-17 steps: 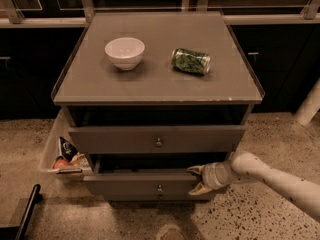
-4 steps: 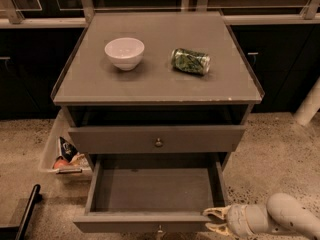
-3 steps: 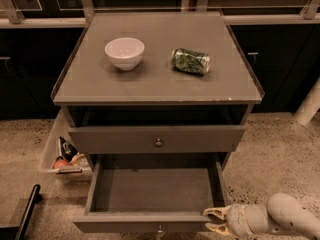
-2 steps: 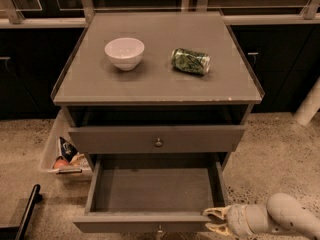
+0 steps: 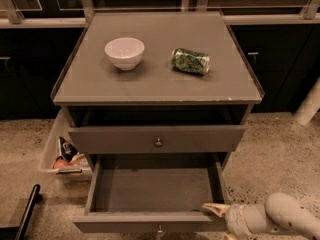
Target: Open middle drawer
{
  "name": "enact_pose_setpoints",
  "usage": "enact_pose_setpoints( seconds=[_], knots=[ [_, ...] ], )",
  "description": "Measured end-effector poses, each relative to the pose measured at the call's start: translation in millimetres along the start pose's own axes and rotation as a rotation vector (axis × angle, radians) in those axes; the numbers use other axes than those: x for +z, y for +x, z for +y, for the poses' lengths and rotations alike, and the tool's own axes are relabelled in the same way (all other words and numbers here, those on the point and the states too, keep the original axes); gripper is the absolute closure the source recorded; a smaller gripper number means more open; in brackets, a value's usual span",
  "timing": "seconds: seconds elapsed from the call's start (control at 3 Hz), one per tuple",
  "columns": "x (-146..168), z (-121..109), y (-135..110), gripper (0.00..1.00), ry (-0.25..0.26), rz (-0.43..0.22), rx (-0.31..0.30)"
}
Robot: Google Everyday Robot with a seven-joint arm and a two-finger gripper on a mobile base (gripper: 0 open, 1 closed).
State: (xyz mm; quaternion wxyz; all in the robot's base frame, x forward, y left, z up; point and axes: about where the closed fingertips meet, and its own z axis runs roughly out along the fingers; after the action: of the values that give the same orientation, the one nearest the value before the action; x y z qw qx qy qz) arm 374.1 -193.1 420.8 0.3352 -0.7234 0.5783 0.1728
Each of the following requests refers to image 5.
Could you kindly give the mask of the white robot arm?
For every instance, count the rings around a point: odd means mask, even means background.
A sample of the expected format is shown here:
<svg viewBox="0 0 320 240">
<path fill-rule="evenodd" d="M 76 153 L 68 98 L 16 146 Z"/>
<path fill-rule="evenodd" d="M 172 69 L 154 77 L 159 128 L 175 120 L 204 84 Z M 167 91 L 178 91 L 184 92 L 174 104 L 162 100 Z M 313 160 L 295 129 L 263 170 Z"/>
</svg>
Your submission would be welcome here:
<svg viewBox="0 0 320 240">
<path fill-rule="evenodd" d="M 263 204 L 204 203 L 202 207 L 224 219 L 224 240 L 257 234 L 298 234 L 308 240 L 320 240 L 320 219 L 285 193 L 270 194 Z"/>
</svg>

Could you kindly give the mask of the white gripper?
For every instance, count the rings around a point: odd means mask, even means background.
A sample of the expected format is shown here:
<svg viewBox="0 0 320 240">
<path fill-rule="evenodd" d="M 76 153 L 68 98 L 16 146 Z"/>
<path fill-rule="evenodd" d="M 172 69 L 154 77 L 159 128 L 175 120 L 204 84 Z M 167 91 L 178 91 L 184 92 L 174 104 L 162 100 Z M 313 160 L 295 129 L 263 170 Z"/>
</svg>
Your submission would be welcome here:
<svg viewBox="0 0 320 240">
<path fill-rule="evenodd" d="M 256 205 L 204 203 L 202 208 L 225 218 L 227 231 L 221 240 L 238 240 L 258 233 L 259 207 Z"/>
</svg>

